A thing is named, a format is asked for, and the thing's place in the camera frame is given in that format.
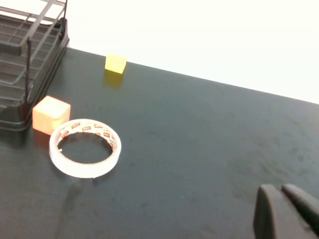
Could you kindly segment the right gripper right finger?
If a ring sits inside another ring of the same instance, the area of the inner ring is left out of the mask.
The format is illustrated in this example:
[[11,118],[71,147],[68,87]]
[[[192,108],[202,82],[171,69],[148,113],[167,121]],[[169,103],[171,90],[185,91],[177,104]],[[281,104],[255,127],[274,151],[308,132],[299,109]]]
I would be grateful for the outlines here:
[[319,232],[319,200],[293,184],[284,184],[282,192],[315,233]]

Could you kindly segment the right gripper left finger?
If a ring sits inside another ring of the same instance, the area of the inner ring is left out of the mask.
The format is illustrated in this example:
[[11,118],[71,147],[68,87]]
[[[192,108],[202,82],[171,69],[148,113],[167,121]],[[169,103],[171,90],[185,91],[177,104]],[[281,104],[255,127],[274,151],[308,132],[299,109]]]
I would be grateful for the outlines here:
[[257,239],[314,239],[315,232],[282,190],[259,186],[253,220]]

